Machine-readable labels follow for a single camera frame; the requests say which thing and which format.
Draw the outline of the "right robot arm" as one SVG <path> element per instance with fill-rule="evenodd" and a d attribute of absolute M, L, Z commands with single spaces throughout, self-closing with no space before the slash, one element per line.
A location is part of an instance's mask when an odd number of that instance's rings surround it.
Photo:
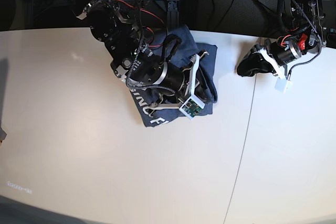
<path fill-rule="evenodd" d="M 154 31 L 142 20 L 145 0 L 69 1 L 111 55 L 143 119 L 212 114 L 215 46 L 200 50 L 187 26 Z"/>

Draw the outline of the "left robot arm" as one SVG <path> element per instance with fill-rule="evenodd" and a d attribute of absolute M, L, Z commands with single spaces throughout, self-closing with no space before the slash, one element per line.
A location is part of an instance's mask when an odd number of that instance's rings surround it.
<path fill-rule="evenodd" d="M 241 77 L 271 73 L 281 79 L 290 79 L 288 64 L 311 53 L 315 57 L 327 45 L 323 26 L 325 14 L 322 0 L 278 0 L 277 21 L 281 35 L 275 41 L 265 39 L 255 44 L 237 66 Z"/>

